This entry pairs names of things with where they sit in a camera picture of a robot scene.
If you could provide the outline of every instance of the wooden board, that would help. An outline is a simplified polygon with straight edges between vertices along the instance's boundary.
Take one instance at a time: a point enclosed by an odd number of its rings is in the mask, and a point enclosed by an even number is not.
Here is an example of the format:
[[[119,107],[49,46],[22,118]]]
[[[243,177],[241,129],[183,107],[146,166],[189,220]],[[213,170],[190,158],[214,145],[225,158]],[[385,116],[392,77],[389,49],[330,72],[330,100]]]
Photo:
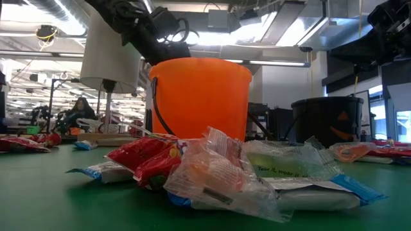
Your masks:
[[[129,134],[103,134],[103,133],[81,133],[77,136],[77,141],[96,142],[99,139],[131,137]]]

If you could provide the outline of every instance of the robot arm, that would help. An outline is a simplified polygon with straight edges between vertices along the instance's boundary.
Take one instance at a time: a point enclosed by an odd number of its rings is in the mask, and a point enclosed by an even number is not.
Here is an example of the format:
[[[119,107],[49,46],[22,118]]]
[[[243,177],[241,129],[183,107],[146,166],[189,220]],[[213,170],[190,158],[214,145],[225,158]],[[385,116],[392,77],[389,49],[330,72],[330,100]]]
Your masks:
[[[174,35],[180,28],[180,21],[184,21],[186,35],[189,31],[187,20],[176,19],[166,8],[157,7],[149,13],[142,0],[85,1],[97,10],[115,32],[121,34],[123,46],[130,42],[149,64],[156,65],[174,58],[190,57],[188,45],[184,40],[158,41]]]
[[[368,16],[373,29],[364,37],[331,50],[355,64],[355,72],[371,71],[398,58],[411,57],[411,0],[389,0]]]

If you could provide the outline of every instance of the white cylindrical robot part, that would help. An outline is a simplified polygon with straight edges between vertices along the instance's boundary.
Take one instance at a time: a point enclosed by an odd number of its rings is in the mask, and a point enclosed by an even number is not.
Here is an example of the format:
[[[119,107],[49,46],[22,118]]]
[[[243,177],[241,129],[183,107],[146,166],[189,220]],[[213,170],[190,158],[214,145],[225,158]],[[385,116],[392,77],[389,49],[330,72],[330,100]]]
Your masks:
[[[116,33],[100,14],[92,9],[85,45],[80,81],[92,88],[105,91],[103,79],[116,81],[113,93],[136,91],[141,55],[132,44],[121,45]]]

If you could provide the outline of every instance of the orange bucket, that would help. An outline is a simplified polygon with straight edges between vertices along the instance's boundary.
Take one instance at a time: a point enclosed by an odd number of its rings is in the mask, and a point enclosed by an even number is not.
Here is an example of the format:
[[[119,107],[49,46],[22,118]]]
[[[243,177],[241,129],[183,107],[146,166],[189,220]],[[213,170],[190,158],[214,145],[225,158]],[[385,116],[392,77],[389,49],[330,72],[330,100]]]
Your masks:
[[[244,140],[251,72],[217,58],[178,58],[152,67],[161,117],[182,139],[201,138],[208,126]],[[153,132],[167,133],[152,107]]]

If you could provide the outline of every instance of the bucket handle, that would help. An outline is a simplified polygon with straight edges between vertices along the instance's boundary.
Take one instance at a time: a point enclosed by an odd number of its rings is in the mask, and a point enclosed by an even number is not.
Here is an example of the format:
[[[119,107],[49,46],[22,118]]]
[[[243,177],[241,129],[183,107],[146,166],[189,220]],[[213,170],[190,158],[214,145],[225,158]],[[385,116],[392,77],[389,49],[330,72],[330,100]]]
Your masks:
[[[154,77],[152,80],[152,98],[153,98],[153,106],[154,106],[154,111],[155,114],[157,115],[157,118],[159,118],[159,121],[162,125],[162,127],[166,130],[166,132],[170,135],[175,135],[174,132],[170,129],[170,127],[167,125],[167,123],[164,121],[162,118],[159,107],[157,105],[157,82],[158,78]],[[264,128],[264,126],[250,113],[247,112],[247,116],[257,124],[257,126],[263,131],[263,133],[271,140],[274,140],[274,137],[271,135],[271,133]]]
[[[170,135],[175,135],[174,132],[170,129],[170,127],[167,125],[167,123],[164,121],[162,118],[159,107],[157,106],[157,81],[158,78],[154,77],[152,80],[152,97],[153,97],[153,106],[154,106],[154,111],[155,115],[157,115],[157,118],[159,118],[159,121],[162,125],[162,127],[166,130],[166,132]]]

